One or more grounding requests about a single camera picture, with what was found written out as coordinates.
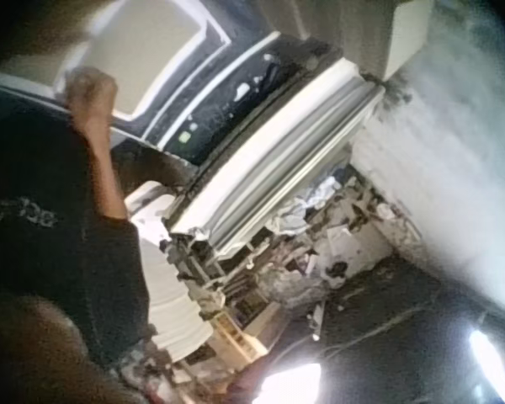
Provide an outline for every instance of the bright light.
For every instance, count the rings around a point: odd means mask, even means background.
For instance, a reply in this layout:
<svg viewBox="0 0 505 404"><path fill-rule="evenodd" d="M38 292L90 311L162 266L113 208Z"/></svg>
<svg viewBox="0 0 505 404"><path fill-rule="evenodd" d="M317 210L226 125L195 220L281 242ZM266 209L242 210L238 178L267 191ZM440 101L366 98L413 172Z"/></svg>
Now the bright light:
<svg viewBox="0 0 505 404"><path fill-rule="evenodd" d="M271 375L263 381L260 395L252 404L314 404L321 375L319 364L306 364Z"/></svg>
<svg viewBox="0 0 505 404"><path fill-rule="evenodd" d="M488 337L480 331L471 333L470 344L486 378L505 402L505 368L499 353Z"/></svg>

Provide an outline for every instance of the white wall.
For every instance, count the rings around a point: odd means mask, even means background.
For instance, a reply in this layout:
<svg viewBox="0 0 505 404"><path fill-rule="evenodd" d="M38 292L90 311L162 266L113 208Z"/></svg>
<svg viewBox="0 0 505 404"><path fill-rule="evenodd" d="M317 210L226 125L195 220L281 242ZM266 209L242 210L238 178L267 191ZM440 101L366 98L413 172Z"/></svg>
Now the white wall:
<svg viewBox="0 0 505 404"><path fill-rule="evenodd" d="M403 205L437 270L505 308L505 29L437 1L428 43L387 88L353 164Z"/></svg>

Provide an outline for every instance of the black t-shirt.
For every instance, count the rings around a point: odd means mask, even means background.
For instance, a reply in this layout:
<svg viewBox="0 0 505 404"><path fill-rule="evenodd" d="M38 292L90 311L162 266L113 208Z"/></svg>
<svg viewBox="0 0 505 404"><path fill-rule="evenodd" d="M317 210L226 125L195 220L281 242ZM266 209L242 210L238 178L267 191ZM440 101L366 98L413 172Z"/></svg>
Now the black t-shirt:
<svg viewBox="0 0 505 404"><path fill-rule="evenodd" d="M138 236L98 215L87 150L61 116L0 93L0 286L57 304L111 365L146 336Z"/></svg>

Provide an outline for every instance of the man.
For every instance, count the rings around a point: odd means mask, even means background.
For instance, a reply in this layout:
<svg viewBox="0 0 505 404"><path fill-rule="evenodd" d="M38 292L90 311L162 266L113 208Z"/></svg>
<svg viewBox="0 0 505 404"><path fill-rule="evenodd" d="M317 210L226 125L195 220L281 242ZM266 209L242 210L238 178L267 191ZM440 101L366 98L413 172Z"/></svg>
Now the man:
<svg viewBox="0 0 505 404"><path fill-rule="evenodd" d="M107 369L149 333L137 233L110 158L117 91L97 70L72 73L69 119L0 92L2 402L131 402L83 348Z"/></svg>

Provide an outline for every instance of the sleeve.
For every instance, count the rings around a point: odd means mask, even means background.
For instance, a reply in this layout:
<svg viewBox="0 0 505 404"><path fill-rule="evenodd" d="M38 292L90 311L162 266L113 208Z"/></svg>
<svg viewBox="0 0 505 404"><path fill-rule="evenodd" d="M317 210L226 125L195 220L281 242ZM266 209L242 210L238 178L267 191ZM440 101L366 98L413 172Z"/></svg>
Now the sleeve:
<svg viewBox="0 0 505 404"><path fill-rule="evenodd" d="M148 334L149 296L138 233L130 222L96 215L85 235L84 265L90 349L111 364Z"/></svg>

